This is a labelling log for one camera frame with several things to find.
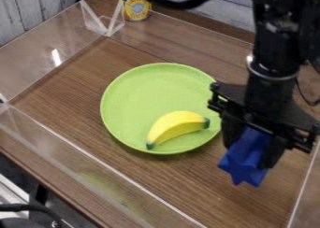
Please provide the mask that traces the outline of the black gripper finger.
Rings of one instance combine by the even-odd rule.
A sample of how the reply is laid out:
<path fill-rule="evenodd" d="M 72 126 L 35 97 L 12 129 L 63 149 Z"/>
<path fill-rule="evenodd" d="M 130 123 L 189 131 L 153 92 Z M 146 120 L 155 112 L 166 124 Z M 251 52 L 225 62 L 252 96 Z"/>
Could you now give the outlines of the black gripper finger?
<path fill-rule="evenodd" d="M 229 149 L 233 143 L 240 139 L 245 127 L 244 121 L 232 113 L 224 112 L 221 114 L 222 143 L 226 149 Z"/>
<path fill-rule="evenodd" d="M 273 136 L 269 145 L 263 151 L 259 167 L 261 169 L 271 169 L 279 162 L 285 150 L 291 147 L 289 139 L 281 136 Z"/>

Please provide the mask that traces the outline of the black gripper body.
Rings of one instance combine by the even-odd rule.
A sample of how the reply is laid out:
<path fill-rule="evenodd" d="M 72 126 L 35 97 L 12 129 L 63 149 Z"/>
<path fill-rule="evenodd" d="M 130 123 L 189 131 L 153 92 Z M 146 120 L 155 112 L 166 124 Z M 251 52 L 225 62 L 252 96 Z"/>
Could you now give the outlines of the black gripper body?
<path fill-rule="evenodd" d="M 247 127 L 291 141 L 288 150 L 311 153 L 316 137 L 320 136 L 320 121 L 299 106 L 292 91 L 296 77 L 267 78 L 249 75 L 247 84 L 216 81 L 208 108 L 218 113 L 232 113 Z"/>

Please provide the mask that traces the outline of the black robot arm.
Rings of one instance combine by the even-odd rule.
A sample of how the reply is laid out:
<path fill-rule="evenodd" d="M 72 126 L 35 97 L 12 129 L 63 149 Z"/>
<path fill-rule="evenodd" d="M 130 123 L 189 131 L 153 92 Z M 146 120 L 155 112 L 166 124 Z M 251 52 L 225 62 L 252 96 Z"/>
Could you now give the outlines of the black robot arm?
<path fill-rule="evenodd" d="M 209 0 L 147 0 L 190 9 Z M 320 62 L 320 0 L 252 0 L 255 46 L 247 59 L 244 85 L 216 82 L 209 108 L 221 116 L 224 145 L 230 147 L 251 127 L 272 137 L 257 163 L 272 168 L 284 151 L 309 153 L 320 135 L 319 120 L 296 104 L 303 64 Z"/>

